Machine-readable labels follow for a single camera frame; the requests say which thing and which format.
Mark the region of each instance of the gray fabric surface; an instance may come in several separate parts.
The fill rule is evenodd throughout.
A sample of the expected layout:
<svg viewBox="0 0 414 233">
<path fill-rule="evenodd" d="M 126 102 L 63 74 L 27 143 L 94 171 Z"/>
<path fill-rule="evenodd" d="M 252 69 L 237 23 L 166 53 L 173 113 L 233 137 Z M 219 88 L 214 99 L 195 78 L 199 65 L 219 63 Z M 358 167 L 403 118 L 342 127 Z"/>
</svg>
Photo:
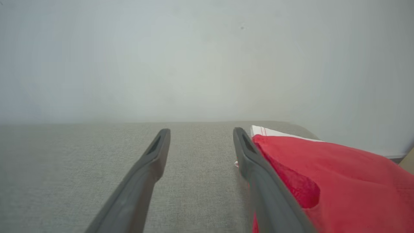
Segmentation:
<svg viewBox="0 0 414 233">
<path fill-rule="evenodd" d="M 286 122 L 0 126 L 2 232 L 83 232 L 157 132 L 171 129 L 144 232 L 250 232 L 234 127 L 317 139 Z"/>
</svg>

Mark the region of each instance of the gray couch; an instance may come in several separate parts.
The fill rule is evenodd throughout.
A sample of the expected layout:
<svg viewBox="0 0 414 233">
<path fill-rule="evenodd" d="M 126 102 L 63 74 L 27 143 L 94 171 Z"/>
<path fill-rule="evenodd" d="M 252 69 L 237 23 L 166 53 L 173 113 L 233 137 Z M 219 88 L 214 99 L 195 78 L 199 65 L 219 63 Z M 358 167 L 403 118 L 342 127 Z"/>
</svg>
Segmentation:
<svg viewBox="0 0 414 233">
<path fill-rule="evenodd" d="M 317 139 L 277 121 L 0 126 L 1 231 L 85 231 L 158 131 L 170 128 L 144 232 L 250 232 L 232 131 L 252 124 Z"/>
</svg>

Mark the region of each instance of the red cloth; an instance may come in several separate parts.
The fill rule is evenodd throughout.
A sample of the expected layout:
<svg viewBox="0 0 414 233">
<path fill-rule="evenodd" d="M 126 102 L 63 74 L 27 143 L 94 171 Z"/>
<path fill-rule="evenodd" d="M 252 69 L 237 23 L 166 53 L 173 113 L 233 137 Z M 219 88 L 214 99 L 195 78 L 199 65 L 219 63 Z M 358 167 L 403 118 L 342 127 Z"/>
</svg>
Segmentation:
<svg viewBox="0 0 414 233">
<path fill-rule="evenodd" d="M 253 142 L 320 233 L 414 232 L 414 176 L 391 160 L 293 137 Z"/>
</svg>

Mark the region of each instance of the white wall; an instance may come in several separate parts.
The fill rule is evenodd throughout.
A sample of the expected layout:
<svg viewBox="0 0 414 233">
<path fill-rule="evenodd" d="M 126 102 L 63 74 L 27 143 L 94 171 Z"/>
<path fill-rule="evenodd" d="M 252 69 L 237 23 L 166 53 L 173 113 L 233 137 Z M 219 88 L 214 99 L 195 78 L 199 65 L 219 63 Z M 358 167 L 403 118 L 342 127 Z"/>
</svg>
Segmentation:
<svg viewBox="0 0 414 233">
<path fill-rule="evenodd" d="M 414 141 L 410 0 L 0 0 L 0 124 L 281 120 Z"/>
</svg>

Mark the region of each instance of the red towel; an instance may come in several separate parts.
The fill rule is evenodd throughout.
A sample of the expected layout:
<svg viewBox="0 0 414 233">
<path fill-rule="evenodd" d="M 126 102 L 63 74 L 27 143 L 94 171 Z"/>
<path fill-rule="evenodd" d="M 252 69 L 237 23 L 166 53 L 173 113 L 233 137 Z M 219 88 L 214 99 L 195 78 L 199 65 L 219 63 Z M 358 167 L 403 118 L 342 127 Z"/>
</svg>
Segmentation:
<svg viewBox="0 0 414 233">
<path fill-rule="evenodd" d="M 253 142 L 320 233 L 414 232 L 414 176 L 389 159 L 293 137 Z"/>
</svg>

